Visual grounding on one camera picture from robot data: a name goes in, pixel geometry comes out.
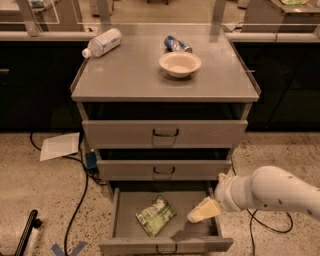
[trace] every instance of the floor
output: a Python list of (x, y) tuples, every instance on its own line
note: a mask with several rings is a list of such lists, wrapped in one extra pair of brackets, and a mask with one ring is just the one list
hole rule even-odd
[[(86, 22), (98, 22), (90, 15), (88, 0), (81, 3)], [(189, 6), (183, 12), (181, 3)], [(211, 20), (212, 5), (204, 0), (170, 0), (168, 6), (162, 0), (152, 0), (150, 4), (145, 0), (121, 0), (115, 1), (112, 20), (206, 23)], [(241, 22), (244, 13), (236, 2), (227, 1), (224, 22)], [(32, 232), (25, 255), (61, 255), (59, 248), (63, 250), (68, 223), (84, 190), (85, 175), (76, 161), (57, 158), (40, 162), (40, 152), (31, 144), (29, 135), (0, 133), (0, 251), (3, 255), (14, 254), (29, 213), (36, 209), (43, 224)], [(59, 134), (36, 133), (33, 139), (41, 147), (44, 139), (56, 135)], [(275, 165), (319, 187), (320, 133), (248, 132), (235, 150), (233, 162), (242, 176), (260, 166)], [(89, 180), (86, 197), (70, 230), (69, 254), (77, 255), (75, 248), (85, 242), (79, 255), (101, 255), (98, 241), (109, 236), (111, 209), (109, 191)], [(289, 227), (286, 214), (281, 212), (258, 212), (257, 218), (276, 229)], [(320, 222), (301, 213), (292, 213), (292, 218), (294, 227), (285, 235), (253, 222), (257, 256), (320, 255)], [(228, 252), (208, 255), (252, 255), (249, 214), (223, 212), (219, 221), (223, 237), (233, 238), (234, 243)]]

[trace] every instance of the blue can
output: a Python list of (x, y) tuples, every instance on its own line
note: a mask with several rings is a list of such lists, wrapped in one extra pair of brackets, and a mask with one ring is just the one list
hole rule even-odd
[(190, 45), (174, 38), (173, 36), (167, 36), (164, 40), (165, 46), (172, 52), (190, 52), (192, 53), (192, 48)]

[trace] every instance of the green chip bag in drawer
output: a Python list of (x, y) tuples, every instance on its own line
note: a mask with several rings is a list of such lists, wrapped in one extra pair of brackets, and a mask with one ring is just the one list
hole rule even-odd
[(162, 197), (157, 196), (152, 206), (145, 208), (136, 217), (149, 236), (157, 236), (177, 212)]

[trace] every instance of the bowl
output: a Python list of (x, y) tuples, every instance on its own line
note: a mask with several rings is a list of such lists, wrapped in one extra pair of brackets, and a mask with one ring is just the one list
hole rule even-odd
[(183, 78), (198, 71), (201, 60), (193, 53), (169, 52), (161, 56), (159, 64), (171, 76)]

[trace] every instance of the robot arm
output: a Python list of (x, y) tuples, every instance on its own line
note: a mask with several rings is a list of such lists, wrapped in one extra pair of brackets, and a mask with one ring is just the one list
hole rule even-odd
[(320, 188), (278, 167), (263, 166), (246, 177), (220, 174), (214, 194), (225, 211), (302, 212), (320, 221)]

